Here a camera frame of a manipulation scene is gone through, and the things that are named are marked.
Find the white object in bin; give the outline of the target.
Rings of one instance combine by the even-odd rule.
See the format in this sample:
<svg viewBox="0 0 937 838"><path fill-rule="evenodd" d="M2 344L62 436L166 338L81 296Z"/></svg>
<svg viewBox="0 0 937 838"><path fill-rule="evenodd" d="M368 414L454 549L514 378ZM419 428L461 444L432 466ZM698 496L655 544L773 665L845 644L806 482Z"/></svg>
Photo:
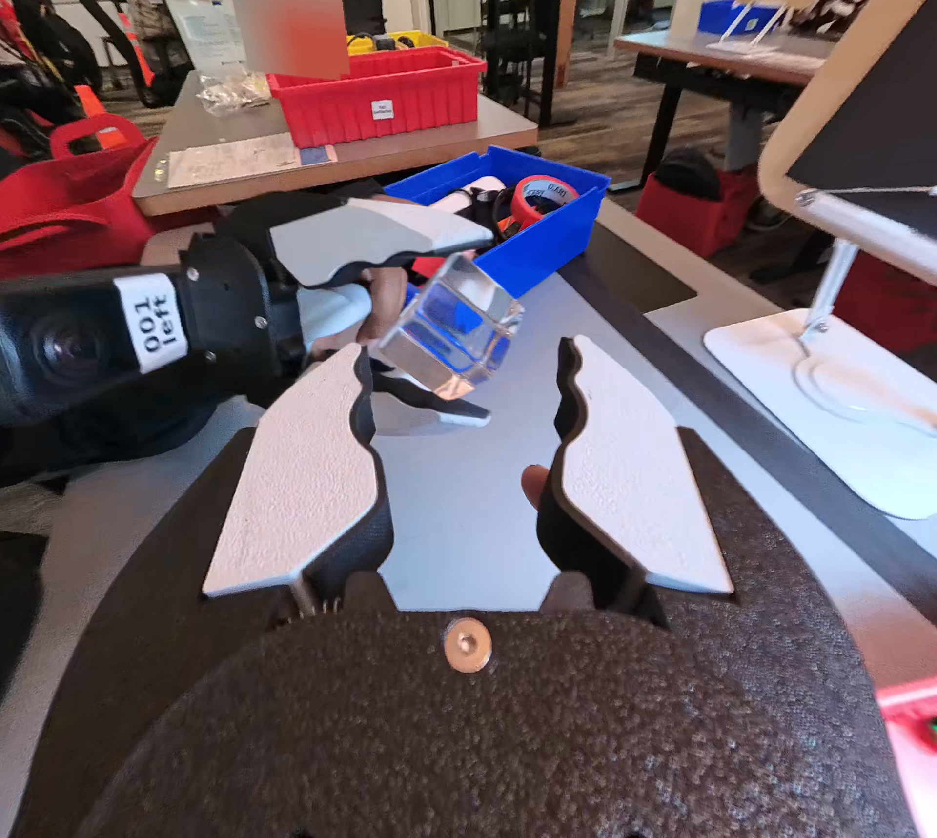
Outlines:
<svg viewBox="0 0 937 838"><path fill-rule="evenodd" d="M505 185L498 177L482 176L471 181L468 185L457 188L440 199L427 204L427 206L431 209L472 219L475 200L480 195L484 201L491 201L503 189L505 189Z"/></svg>

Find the black office chair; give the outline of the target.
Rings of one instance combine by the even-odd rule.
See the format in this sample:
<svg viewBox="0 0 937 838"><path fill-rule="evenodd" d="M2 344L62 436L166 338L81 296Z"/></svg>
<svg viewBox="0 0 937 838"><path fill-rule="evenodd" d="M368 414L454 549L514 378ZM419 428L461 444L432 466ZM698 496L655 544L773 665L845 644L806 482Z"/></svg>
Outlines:
<svg viewBox="0 0 937 838"><path fill-rule="evenodd" d="M383 0L342 0L346 35L374 37L386 33Z"/></svg>

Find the wooden table with black legs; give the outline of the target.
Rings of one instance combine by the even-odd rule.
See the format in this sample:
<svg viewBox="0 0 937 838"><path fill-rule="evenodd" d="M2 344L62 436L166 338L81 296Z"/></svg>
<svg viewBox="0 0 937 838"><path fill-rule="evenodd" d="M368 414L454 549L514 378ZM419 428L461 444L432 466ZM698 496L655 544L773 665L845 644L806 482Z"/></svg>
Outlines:
<svg viewBox="0 0 937 838"><path fill-rule="evenodd" d="M835 43L786 33L720 39L702 32L682 36L666 30L619 36L614 46L635 55L634 78L662 85L641 176L609 188L621 195L644 188L657 170L685 93L728 104L725 169L734 172L755 165L766 119L786 115Z"/></svg>

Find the large red plastic bin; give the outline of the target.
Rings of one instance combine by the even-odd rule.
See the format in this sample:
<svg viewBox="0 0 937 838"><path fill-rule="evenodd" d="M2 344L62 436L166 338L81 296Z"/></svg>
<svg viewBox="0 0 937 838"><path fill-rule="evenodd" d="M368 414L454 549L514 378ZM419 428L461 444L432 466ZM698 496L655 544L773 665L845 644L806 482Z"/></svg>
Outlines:
<svg viewBox="0 0 937 838"><path fill-rule="evenodd" d="M477 118L486 60L449 47L348 58L348 73L319 79L269 73L299 149L460 125Z"/></svg>

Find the red bag with black top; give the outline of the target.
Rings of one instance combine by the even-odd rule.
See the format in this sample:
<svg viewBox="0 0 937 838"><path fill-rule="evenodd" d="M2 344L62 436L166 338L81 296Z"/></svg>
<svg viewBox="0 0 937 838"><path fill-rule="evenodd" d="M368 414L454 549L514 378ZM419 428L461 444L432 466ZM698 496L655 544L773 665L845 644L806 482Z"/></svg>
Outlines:
<svg viewBox="0 0 937 838"><path fill-rule="evenodd" d="M682 146L668 151L649 176L635 215L709 258L736 242L760 196L756 165L718 170L703 150Z"/></svg>

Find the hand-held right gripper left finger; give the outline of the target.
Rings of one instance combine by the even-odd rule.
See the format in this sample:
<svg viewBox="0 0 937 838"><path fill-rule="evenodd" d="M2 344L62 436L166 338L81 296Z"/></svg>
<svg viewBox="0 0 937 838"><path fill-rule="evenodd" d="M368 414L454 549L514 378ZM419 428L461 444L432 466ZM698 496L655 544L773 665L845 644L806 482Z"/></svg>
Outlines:
<svg viewBox="0 0 937 838"><path fill-rule="evenodd" d="M391 505L372 441L367 350L349 343L302 375L253 431L202 593L273 588L298 608L339 610L346 585L393 546Z"/></svg>

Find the person's left forearm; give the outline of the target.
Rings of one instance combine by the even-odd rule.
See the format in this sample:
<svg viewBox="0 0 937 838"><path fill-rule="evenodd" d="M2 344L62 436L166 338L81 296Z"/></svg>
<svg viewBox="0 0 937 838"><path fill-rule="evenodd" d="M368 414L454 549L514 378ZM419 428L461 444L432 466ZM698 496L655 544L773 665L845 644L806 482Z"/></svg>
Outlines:
<svg viewBox="0 0 937 838"><path fill-rule="evenodd" d="M200 433L218 404L198 399L137 409L85 406L29 425L3 426L1 487L164 454Z"/></svg>

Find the small blue bin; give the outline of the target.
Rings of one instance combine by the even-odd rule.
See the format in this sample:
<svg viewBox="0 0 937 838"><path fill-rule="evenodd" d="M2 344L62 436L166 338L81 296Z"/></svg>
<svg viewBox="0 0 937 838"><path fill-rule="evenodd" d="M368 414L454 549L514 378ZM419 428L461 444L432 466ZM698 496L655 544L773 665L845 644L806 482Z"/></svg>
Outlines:
<svg viewBox="0 0 937 838"><path fill-rule="evenodd" d="M780 24L787 10L786 5L767 0L710 0L700 7L696 30L720 40L762 38Z"/></svg>

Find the black standing desk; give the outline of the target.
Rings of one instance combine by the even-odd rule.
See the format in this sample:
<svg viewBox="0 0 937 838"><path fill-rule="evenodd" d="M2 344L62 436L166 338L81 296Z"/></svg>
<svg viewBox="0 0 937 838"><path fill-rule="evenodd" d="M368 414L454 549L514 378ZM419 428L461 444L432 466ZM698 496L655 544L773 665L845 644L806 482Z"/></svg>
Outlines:
<svg viewBox="0 0 937 838"><path fill-rule="evenodd" d="M484 94L501 95L509 64L523 75L518 96L535 107L540 129L553 125L556 27L559 0L484 0L482 45L487 64Z"/></svg>

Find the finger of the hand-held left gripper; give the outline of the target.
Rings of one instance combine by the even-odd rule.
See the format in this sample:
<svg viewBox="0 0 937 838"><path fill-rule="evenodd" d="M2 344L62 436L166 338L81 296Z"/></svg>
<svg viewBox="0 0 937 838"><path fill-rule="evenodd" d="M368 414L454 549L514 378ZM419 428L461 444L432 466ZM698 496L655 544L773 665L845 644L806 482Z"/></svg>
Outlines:
<svg viewBox="0 0 937 838"><path fill-rule="evenodd" d="M378 429L481 429L491 411L465 399L446 400L408 376L376 373L373 376L372 412Z"/></svg>
<svg viewBox="0 0 937 838"><path fill-rule="evenodd" d="M275 225L269 236L274 258L307 289L352 282L373 267L477 249L495 238L486 226L453 212L369 199Z"/></svg>

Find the red tote bag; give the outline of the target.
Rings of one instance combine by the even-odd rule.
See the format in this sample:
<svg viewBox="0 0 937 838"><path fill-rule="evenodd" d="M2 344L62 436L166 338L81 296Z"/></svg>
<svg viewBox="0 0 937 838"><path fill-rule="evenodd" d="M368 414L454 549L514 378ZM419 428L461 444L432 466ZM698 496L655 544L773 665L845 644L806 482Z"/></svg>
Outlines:
<svg viewBox="0 0 937 838"><path fill-rule="evenodd" d="M19 168L1 185L1 279L136 266L147 242L172 228L211 223L215 207L152 220L132 197L150 158L128 119L104 114L54 129L49 160Z"/></svg>

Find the yellow plastic bin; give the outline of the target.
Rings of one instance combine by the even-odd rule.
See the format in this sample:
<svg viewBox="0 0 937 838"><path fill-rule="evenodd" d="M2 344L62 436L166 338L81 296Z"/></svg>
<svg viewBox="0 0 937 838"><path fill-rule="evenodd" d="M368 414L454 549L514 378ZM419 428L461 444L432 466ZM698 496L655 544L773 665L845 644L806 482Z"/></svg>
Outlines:
<svg viewBox="0 0 937 838"><path fill-rule="evenodd" d="M375 53L409 51L429 47L447 47L446 40L422 31L404 31L383 34L359 33L346 38L351 57Z"/></svg>

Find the clear acrylic cube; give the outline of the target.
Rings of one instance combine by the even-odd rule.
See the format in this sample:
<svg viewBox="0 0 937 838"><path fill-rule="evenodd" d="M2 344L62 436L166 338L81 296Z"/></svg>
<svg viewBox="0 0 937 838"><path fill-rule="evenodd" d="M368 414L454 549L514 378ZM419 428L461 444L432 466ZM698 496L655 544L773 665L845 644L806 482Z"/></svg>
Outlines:
<svg viewBox="0 0 937 838"><path fill-rule="evenodd" d="M404 307L377 358L439 399L462 399L498 372L524 314L519 300L456 253Z"/></svg>

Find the black backpack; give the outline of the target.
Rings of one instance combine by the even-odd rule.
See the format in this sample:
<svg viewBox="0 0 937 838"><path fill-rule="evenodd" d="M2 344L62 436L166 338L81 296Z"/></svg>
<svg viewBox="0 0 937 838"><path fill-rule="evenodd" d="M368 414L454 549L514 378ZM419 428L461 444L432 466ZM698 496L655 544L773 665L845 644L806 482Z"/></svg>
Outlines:
<svg viewBox="0 0 937 838"><path fill-rule="evenodd" d="M45 0L1 0L2 106L64 124L85 115L77 85L102 85L84 36Z"/></svg>

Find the person's left hand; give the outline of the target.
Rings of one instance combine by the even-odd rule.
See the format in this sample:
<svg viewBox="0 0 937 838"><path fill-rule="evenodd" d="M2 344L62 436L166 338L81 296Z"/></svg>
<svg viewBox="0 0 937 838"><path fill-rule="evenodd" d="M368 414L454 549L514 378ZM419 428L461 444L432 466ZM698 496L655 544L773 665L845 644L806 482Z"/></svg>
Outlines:
<svg viewBox="0 0 937 838"><path fill-rule="evenodd" d="M367 286L371 310L357 332L356 340L370 346L382 340L404 309L407 271L402 267L370 267L359 276Z"/></svg>

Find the clear plastic bag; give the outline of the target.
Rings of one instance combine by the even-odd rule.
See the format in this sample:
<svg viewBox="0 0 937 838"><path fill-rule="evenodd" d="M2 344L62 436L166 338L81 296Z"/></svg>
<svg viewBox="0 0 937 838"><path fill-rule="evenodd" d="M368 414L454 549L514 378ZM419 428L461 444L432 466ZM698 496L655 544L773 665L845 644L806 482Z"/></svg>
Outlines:
<svg viewBox="0 0 937 838"><path fill-rule="evenodd" d="M266 74L238 64L220 71L220 75L198 74L198 99L209 115L220 118L241 110L259 108L272 101Z"/></svg>

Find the orange tape roll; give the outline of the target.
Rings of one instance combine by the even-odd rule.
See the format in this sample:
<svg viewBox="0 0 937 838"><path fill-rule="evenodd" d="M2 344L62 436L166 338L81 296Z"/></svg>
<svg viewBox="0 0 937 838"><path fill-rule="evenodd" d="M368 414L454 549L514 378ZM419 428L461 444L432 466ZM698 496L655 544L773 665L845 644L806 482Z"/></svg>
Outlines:
<svg viewBox="0 0 937 838"><path fill-rule="evenodd" d="M529 176L514 187L510 199L509 228L513 234L539 223L552 213L569 206L579 192L555 176Z"/></svg>

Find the white paper sheet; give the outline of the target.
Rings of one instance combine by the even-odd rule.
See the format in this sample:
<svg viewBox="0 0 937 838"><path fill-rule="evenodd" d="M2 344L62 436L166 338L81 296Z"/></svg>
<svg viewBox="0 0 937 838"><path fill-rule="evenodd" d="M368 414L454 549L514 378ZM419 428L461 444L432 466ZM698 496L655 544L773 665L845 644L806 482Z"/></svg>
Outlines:
<svg viewBox="0 0 937 838"><path fill-rule="evenodd" d="M300 150L287 132L173 151L167 187L191 188L298 169Z"/></svg>

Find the large blue plastic bin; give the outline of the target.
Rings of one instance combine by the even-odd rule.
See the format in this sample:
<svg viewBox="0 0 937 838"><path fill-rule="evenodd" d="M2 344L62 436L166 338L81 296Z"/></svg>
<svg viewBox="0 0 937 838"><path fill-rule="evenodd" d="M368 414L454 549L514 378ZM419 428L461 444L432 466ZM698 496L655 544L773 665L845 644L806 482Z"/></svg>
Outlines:
<svg viewBox="0 0 937 838"><path fill-rule="evenodd" d="M611 180L518 150L490 145L386 186L395 198L428 206L484 176L506 188L526 180L560 181L572 193L567 204L540 218L506 242L475 258L475 264L511 296L528 291L585 252Z"/></svg>

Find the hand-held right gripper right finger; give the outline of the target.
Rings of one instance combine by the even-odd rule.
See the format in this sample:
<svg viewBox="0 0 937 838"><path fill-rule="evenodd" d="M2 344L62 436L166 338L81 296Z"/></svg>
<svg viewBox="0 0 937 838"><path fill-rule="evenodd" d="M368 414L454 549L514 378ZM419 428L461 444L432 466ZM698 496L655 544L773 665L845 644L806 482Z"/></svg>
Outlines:
<svg viewBox="0 0 937 838"><path fill-rule="evenodd" d="M732 603L734 583L680 428L650 388L584 335L557 346L555 456L536 536L595 610L636 614L657 593Z"/></svg>

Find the white panel stand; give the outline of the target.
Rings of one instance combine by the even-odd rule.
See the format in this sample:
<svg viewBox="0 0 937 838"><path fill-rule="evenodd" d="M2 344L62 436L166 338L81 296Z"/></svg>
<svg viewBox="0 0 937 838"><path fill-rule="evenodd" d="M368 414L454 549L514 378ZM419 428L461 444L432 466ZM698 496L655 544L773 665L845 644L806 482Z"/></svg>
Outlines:
<svg viewBox="0 0 937 838"><path fill-rule="evenodd" d="M856 204L935 201L935 187L803 189L794 214L834 237L809 308L718 327L708 352L850 490L887 516L936 509L936 387L834 315L862 250L934 283L935 239Z"/></svg>

